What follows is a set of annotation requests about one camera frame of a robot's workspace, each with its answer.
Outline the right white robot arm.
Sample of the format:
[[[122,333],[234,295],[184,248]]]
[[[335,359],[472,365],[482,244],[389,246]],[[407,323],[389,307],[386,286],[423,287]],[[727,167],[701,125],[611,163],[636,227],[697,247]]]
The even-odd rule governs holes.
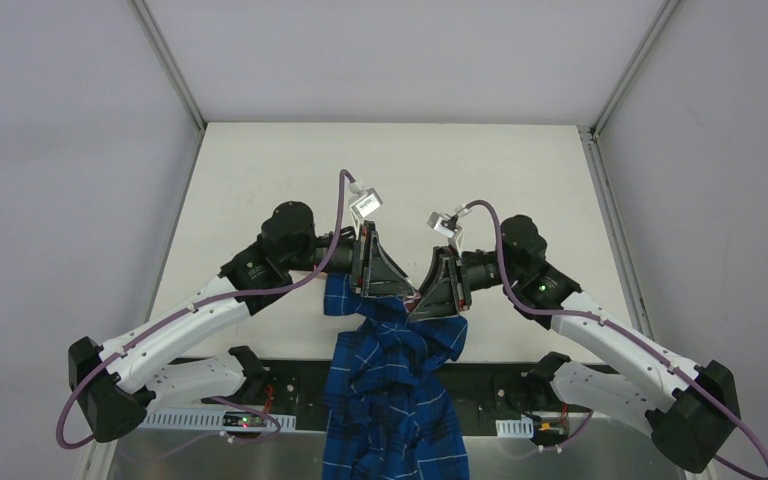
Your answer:
[[[501,249],[489,252],[461,250],[462,228],[454,215],[434,212],[428,225],[448,244],[435,251],[411,321],[461,313],[472,292],[509,281],[523,317],[577,343],[613,370],[605,374],[550,352],[525,376],[533,405],[550,410],[562,402],[604,414],[648,437],[687,472],[702,473],[717,457],[740,415],[735,378],[725,365],[712,360],[702,366],[621,327],[547,261],[547,242],[528,216],[504,220]]]

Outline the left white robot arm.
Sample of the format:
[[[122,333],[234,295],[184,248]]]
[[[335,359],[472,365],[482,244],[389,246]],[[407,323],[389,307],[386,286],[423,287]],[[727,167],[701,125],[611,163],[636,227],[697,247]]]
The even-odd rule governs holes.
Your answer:
[[[186,364],[176,358],[212,334],[251,318],[289,293],[291,274],[341,274],[362,298],[416,295],[407,274],[365,220],[338,234],[317,236],[311,208],[278,205],[253,244],[222,265],[177,307],[138,328],[98,343],[83,337],[68,349],[70,401],[78,404],[93,440],[107,443],[177,401],[212,396],[257,402],[265,372],[245,346]]]

